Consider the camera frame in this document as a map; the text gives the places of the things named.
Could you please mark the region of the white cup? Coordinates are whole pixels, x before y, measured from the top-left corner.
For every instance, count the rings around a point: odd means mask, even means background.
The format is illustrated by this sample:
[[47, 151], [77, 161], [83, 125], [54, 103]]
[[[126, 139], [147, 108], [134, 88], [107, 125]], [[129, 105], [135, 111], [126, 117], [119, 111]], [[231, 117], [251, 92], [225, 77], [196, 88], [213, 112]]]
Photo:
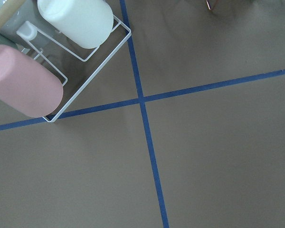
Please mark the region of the white cup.
[[103, 44], [113, 28], [114, 15], [104, 0], [38, 0], [41, 16], [82, 48]]

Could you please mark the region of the grey cup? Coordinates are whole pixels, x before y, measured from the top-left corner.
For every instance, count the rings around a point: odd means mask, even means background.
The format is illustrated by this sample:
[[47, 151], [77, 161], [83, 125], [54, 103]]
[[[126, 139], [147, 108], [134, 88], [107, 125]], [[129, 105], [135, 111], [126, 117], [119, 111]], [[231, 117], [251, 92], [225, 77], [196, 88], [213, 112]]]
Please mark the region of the grey cup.
[[[0, 0], [0, 8], [6, 2], [7, 0]], [[16, 44], [22, 45], [25, 48], [30, 48], [30, 46], [16, 33], [26, 21], [29, 21], [51, 37], [55, 35], [56, 29], [40, 15], [37, 0], [26, 0], [18, 11], [16, 11], [1, 27], [0, 34]], [[49, 41], [48, 38], [38, 33], [31, 43], [38, 48], [43, 48]]]

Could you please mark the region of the pink cup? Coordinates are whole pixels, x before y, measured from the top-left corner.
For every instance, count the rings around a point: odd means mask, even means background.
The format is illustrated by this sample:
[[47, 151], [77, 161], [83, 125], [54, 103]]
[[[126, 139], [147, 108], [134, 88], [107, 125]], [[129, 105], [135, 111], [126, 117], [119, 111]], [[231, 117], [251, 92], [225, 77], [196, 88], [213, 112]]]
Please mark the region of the pink cup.
[[29, 117], [52, 113], [63, 98], [61, 81], [40, 63], [0, 45], [0, 100]]

